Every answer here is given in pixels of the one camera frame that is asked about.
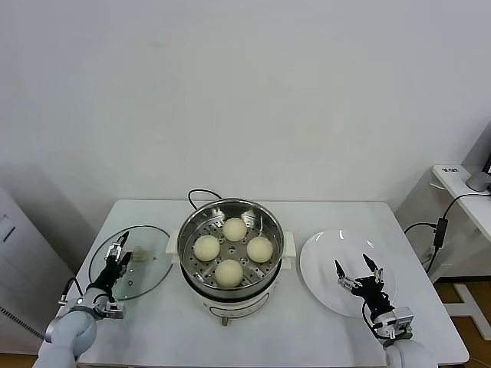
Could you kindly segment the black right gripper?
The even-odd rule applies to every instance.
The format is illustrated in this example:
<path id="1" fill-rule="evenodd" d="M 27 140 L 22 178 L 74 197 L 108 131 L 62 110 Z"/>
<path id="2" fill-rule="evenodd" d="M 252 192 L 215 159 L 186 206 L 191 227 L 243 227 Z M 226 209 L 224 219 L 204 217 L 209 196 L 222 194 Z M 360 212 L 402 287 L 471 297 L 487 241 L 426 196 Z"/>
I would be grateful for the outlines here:
<path id="1" fill-rule="evenodd" d="M 388 294 L 383 291 L 384 270 L 379 268 L 366 254 L 363 254 L 363 258 L 373 276 L 350 278 L 345 274 L 340 263 L 334 260 L 338 284 L 342 288 L 351 291 L 353 295 L 362 297 L 371 312 L 371 316 L 378 317 L 392 311 L 394 307 L 390 304 Z"/>

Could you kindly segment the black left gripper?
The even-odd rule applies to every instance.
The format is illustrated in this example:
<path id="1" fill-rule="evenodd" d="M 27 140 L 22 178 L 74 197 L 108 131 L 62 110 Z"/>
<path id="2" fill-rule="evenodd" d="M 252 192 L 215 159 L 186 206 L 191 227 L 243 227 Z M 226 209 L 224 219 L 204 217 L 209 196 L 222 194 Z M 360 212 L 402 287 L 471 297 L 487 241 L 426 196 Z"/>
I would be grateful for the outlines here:
<path id="1" fill-rule="evenodd" d="M 126 252 L 122 258 L 124 245 L 127 242 L 129 234 L 129 231 L 125 231 L 123 234 L 118 235 L 116 240 L 111 243 L 106 253 L 106 265 L 104 269 L 97 279 L 87 286 L 86 291 L 91 288 L 102 290 L 103 294 L 107 295 L 109 302 L 115 302 L 112 288 L 117 283 L 117 280 L 126 272 L 132 257 L 131 252 Z"/>

